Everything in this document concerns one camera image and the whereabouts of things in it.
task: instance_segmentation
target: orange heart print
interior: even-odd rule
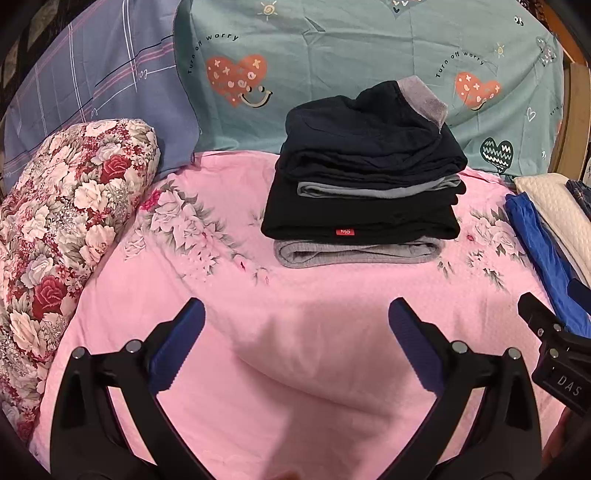
[[[470,72],[460,72],[456,76],[456,93],[468,108],[478,110],[487,101],[501,92],[501,84],[496,80],[483,83]]]
[[[241,103],[240,94],[253,91],[267,74],[267,61],[261,55],[249,55],[236,64],[226,57],[212,57],[206,67],[212,88],[233,106]]]

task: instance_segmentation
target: black folded shirt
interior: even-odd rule
[[[457,187],[397,199],[300,197],[297,183],[280,173],[269,192],[261,231],[277,240],[311,240],[328,244],[402,244],[422,236],[457,238],[460,226],[451,205]]]
[[[335,96],[287,114],[276,165],[292,181],[391,189],[458,173],[467,158],[447,125],[417,113],[394,81],[355,100]]]

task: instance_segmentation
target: folded blue cloth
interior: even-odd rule
[[[570,332],[591,338],[591,322],[587,313],[567,293],[572,278],[571,266],[560,258],[530,198],[526,193],[507,195],[505,210],[544,284],[556,316]]]

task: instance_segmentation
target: gray folded garment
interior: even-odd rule
[[[288,268],[343,263],[425,263],[437,258],[444,242],[421,237],[401,245],[328,245],[306,240],[276,240],[275,257]]]
[[[457,174],[448,175],[437,180],[411,185],[410,187],[399,187],[388,190],[359,189],[355,187],[339,187],[315,181],[301,181],[297,185],[297,194],[300,197],[310,198],[376,198],[376,199],[397,199],[410,197],[427,190],[441,190],[450,187],[457,187],[461,182]]]

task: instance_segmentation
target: dark navy folded garment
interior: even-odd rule
[[[275,168],[295,183],[390,190],[454,175],[468,163],[449,127],[418,113],[393,80],[355,100],[339,95],[295,107],[285,131]]]
[[[585,212],[587,218],[591,220],[591,188],[587,187],[582,181],[574,180],[566,182],[566,188],[577,201],[581,210]]]
[[[572,269],[556,251],[540,223],[538,212],[526,193],[507,195],[505,209],[515,233],[521,240],[536,272],[546,289],[556,316],[572,333],[591,338],[587,313],[569,297],[567,288]]]

